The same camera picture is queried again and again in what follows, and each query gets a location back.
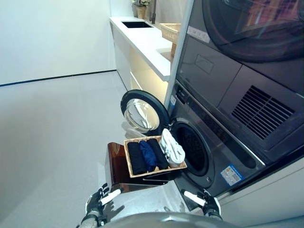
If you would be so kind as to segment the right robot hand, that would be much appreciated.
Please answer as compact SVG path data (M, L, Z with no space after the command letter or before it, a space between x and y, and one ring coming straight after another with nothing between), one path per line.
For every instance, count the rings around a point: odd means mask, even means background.
M221 207L216 197L213 197L207 190L193 194L187 190L181 190L183 196L197 203L206 217L222 220Z

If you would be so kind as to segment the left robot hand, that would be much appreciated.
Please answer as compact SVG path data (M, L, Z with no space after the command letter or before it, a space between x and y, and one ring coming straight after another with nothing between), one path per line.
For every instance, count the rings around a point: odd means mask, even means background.
M95 193L90 195L88 198L85 204L86 215L102 215L106 204L123 193L123 191L123 188L118 188L114 191L110 191L108 183L104 183Z

